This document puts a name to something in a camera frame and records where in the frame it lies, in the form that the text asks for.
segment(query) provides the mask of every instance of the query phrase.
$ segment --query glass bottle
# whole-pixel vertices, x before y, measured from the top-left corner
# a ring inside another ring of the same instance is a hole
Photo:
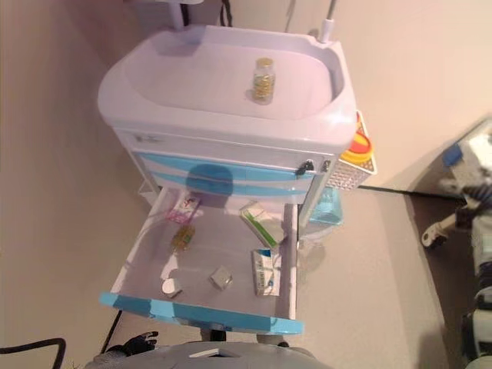
[[[275,72],[274,61],[259,58],[253,77],[253,100],[260,104],[270,104],[274,96]]]

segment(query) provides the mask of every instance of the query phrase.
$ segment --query small square item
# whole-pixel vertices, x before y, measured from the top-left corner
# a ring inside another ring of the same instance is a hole
[[[162,292],[169,297],[173,298],[182,291],[181,285],[176,278],[164,279],[162,283]]]
[[[232,274],[225,267],[220,266],[212,273],[210,281],[221,290],[225,290],[232,282]]]

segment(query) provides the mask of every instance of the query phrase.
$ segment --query white cart top tray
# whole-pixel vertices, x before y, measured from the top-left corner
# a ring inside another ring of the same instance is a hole
[[[273,102],[251,99],[255,60],[274,60]],[[341,153],[356,130],[341,46],[307,35],[190,26],[140,44],[105,76],[114,128]]]

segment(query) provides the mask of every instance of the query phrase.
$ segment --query pink package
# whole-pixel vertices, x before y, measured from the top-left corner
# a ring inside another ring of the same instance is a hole
[[[179,224],[186,224],[193,217],[193,214],[197,210],[199,204],[200,198],[186,194],[182,196],[172,210],[169,211],[166,219],[169,221],[175,221]]]

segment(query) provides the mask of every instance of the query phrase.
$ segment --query open drawer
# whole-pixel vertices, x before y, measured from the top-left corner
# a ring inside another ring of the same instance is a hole
[[[200,194],[189,248],[177,254],[170,243],[179,224],[165,216],[179,199],[179,190],[163,189],[121,268],[111,293],[100,302],[114,308],[170,323],[223,331],[299,334],[295,320],[298,208],[292,204],[261,202],[281,218],[288,236],[282,242],[280,296],[257,296],[251,251],[264,248],[239,217],[248,199]],[[233,281],[224,291],[209,276],[221,265]],[[182,292],[170,299],[162,292],[166,278],[177,278]]]

